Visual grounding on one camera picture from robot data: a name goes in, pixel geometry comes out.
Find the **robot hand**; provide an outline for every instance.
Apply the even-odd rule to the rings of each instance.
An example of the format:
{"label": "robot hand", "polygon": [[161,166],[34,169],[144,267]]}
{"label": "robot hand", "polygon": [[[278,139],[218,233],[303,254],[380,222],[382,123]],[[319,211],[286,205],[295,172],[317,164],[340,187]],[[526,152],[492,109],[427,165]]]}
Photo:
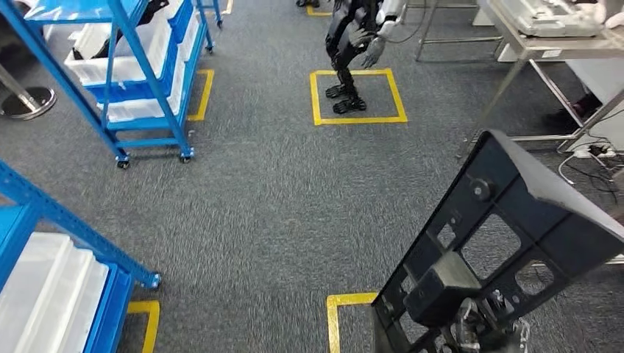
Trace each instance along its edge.
{"label": "robot hand", "polygon": [[351,45],[356,48],[370,43],[373,38],[375,38],[375,34],[373,32],[368,32],[363,28],[349,33],[349,42],[351,42]]}
{"label": "robot hand", "polygon": [[370,68],[379,61],[383,50],[386,48],[386,40],[381,37],[376,37],[369,44],[369,48],[366,50],[364,61],[362,66],[364,68]]}

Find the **yellow tape square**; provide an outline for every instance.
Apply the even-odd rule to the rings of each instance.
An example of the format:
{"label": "yellow tape square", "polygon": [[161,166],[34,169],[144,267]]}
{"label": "yellow tape square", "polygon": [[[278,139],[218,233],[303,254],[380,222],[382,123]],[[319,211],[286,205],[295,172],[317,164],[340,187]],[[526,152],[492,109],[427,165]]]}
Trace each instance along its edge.
{"label": "yellow tape square", "polygon": [[338,307],[344,305],[370,304],[376,297],[376,293],[339,294],[327,297],[327,329],[330,341],[330,353],[340,353]]}
{"label": "yellow tape square", "polygon": [[147,314],[147,328],[145,329],[145,341],[141,353],[153,353],[160,320],[160,303],[156,300],[146,302],[128,303],[128,314]]}
{"label": "yellow tape square", "polygon": [[189,121],[203,121],[206,118],[206,109],[208,108],[208,99],[210,99],[210,91],[213,87],[214,70],[199,70],[197,74],[206,75],[206,83],[202,91],[202,100],[199,102],[197,114],[187,115]]}
{"label": "yellow tape square", "polygon": [[310,73],[310,94],[312,95],[312,113],[314,116],[314,125],[336,125],[336,124],[379,124],[379,123],[407,123],[408,117],[403,108],[403,101],[399,95],[397,83],[394,81],[392,70],[384,68],[380,70],[353,70],[353,76],[374,76],[384,75],[388,79],[390,91],[394,105],[397,106],[398,116],[389,117],[373,117],[373,118],[323,118],[321,117],[321,102],[319,100],[319,85],[316,81],[318,76],[334,76],[335,71],[318,70]]}
{"label": "yellow tape square", "polygon": [[305,10],[308,12],[308,16],[314,16],[314,17],[329,17],[332,15],[332,13],[315,13],[314,12],[314,7],[312,7],[312,5],[308,5],[305,7]]}

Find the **white storage tray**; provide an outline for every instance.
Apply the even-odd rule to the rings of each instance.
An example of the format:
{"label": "white storage tray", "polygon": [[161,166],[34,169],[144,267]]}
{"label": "white storage tray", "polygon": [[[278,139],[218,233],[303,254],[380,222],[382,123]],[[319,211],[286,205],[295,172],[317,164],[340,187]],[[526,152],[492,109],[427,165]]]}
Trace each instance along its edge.
{"label": "white storage tray", "polygon": [[173,18],[177,14],[177,11],[182,6],[184,0],[169,0],[169,5],[163,8],[163,12],[165,13],[167,18]]}
{"label": "white storage tray", "polygon": [[25,352],[57,352],[94,260],[90,251],[71,247],[50,302],[41,310],[39,329],[30,332],[32,344]]}
{"label": "white storage tray", "polygon": [[67,235],[33,233],[0,292],[0,353],[25,352],[71,250]]}
{"label": "white storage tray", "polygon": [[[100,38],[104,27],[101,24],[87,24],[82,29],[82,34],[76,41],[76,45],[89,43],[91,38]],[[152,67],[156,77],[160,77],[163,72],[163,65],[167,56],[169,39],[171,37],[171,27],[167,22],[166,14],[158,11],[149,24],[139,26],[137,29],[141,45]],[[115,61],[113,62],[113,82],[121,81],[143,81],[145,74],[132,52],[129,52],[125,37],[117,43]],[[70,51],[65,59],[65,65],[70,68],[83,85],[97,85],[106,82],[106,70],[108,58],[75,60]]]}
{"label": "white storage tray", "polygon": [[108,267],[97,261],[91,262],[91,268],[85,281],[81,298],[74,308],[68,329],[57,353],[82,352],[93,324],[93,318],[99,305],[104,284],[108,275]]}
{"label": "white storage tray", "polygon": [[199,35],[199,20],[197,19],[198,15],[199,11],[193,11],[193,14],[191,15],[191,20],[188,22],[188,26],[186,27],[184,40],[178,46],[178,50],[182,52],[182,58],[184,59],[184,61],[188,61],[191,58],[195,39],[197,38],[197,35]]}
{"label": "white storage tray", "polygon": [[[182,59],[182,52],[177,51],[176,64],[174,69],[174,79],[171,84],[171,95],[167,97],[167,102],[171,111],[176,115],[180,112],[180,101],[182,101],[182,85],[184,83],[185,63]],[[158,104],[157,99],[135,99],[132,101],[120,101],[108,105],[108,121],[129,121],[136,118],[152,118],[165,116],[163,109]]]}

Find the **stainless steel table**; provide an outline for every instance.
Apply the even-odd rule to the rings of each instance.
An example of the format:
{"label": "stainless steel table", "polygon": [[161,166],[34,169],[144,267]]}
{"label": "stainless steel table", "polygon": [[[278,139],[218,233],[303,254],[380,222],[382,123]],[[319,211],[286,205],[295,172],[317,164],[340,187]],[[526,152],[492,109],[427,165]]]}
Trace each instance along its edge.
{"label": "stainless steel table", "polygon": [[478,38],[444,38],[444,39],[428,39],[429,29],[431,28],[431,24],[433,23],[433,18],[436,15],[436,11],[438,9],[477,9],[478,6],[474,3],[472,4],[440,4],[440,0],[424,0],[425,2],[429,2],[426,7],[426,10],[429,10],[426,13],[425,19],[422,23],[422,34],[420,36],[420,40],[418,41],[418,45],[416,46],[416,61],[420,60],[420,55],[422,54],[422,50],[425,48],[425,44],[448,44],[448,43],[477,43],[477,42],[498,42],[503,39],[501,36],[496,37],[478,37]]}
{"label": "stainless steel table", "polygon": [[624,57],[624,29],[614,30],[604,29],[598,36],[593,38],[527,38],[521,35],[517,29],[506,18],[505,13],[500,9],[498,0],[478,0],[478,4],[483,11],[494,22],[494,26],[503,36],[505,42],[518,56],[518,61],[513,64],[507,76],[500,83],[492,100],[483,110],[480,118],[475,122],[469,136],[464,139],[458,152],[458,157],[463,157],[469,150],[471,144],[476,141],[476,137],[483,131],[491,119],[492,109],[505,93],[509,85],[514,81],[517,74],[528,63],[537,71],[544,83],[553,92],[555,97],[563,104],[567,112],[574,118],[578,129],[570,135],[538,135],[538,136],[516,136],[515,141],[555,141],[562,140],[559,150],[568,143],[573,142],[591,129],[596,123],[606,117],[624,99],[624,88],[609,102],[606,102],[594,115],[585,122],[581,120],[571,103],[559,90],[557,85],[539,67],[536,60],[541,61],[562,61],[567,59],[608,59],[614,57]]}

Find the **white device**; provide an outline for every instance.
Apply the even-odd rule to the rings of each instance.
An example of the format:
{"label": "white device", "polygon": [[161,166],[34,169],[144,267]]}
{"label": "white device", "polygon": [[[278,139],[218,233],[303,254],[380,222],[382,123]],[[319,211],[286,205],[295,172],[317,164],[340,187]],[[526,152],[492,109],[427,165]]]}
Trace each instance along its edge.
{"label": "white device", "polygon": [[536,37],[592,37],[602,23],[565,0],[500,0],[518,31]]}

